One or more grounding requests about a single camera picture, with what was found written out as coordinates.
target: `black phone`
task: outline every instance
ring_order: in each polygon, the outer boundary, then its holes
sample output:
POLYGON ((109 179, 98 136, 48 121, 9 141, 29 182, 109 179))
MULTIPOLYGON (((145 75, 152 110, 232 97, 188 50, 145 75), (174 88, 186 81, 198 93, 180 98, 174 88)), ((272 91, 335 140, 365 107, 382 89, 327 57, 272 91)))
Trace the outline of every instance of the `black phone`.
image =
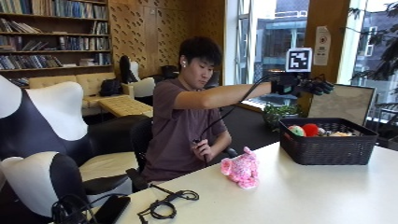
POLYGON ((98 223, 98 224, 113 224, 116 223, 117 219, 120 218, 125 207, 128 206, 130 201, 129 197, 118 197, 112 195, 108 200, 104 202, 102 206, 100 207, 98 211, 94 214, 97 222, 92 218, 89 223, 98 223))

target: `black hair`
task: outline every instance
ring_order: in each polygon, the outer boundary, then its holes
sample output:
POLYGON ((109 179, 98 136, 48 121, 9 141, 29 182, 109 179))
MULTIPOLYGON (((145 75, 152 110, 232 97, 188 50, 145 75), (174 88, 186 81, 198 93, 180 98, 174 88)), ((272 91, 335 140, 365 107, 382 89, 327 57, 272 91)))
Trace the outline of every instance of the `black hair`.
POLYGON ((180 45, 178 61, 182 55, 185 56, 188 63, 190 63, 194 58, 200 58, 217 66, 222 61, 222 52, 218 44, 212 38, 205 36, 194 36, 182 41, 180 45))

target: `white table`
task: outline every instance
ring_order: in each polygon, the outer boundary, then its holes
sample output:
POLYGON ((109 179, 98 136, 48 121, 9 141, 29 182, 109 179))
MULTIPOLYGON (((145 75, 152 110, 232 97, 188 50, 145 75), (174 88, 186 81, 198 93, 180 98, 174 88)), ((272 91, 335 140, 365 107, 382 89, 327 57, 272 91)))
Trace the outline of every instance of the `white table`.
MULTIPOLYGON (((190 189, 196 202, 176 199, 174 219, 149 223, 390 224, 398 223, 398 152, 374 147, 366 166, 303 166, 278 143, 258 150, 260 185, 241 189, 213 165, 160 186, 190 189)), ((118 224, 141 223, 137 213, 166 196, 157 189, 130 195, 118 224)))

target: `pink piggy bank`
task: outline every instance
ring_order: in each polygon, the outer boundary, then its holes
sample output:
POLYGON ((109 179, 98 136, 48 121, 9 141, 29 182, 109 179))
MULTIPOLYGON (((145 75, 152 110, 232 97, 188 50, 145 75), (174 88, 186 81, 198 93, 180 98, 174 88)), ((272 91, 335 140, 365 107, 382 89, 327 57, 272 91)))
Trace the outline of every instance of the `pink piggy bank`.
POLYGON ((237 185, 244 189, 250 189, 258 185, 257 181, 257 165, 258 160, 256 153, 248 148, 244 148, 245 154, 234 159, 222 159, 221 172, 228 175, 228 178, 237 182, 237 185))

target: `backpack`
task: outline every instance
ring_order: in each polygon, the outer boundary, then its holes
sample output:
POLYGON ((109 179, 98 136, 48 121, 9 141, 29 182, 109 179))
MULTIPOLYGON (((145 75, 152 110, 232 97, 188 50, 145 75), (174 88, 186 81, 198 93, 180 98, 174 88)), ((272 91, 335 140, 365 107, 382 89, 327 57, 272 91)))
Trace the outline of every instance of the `backpack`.
POLYGON ((122 93, 121 81, 116 78, 102 81, 100 95, 110 96, 122 93))

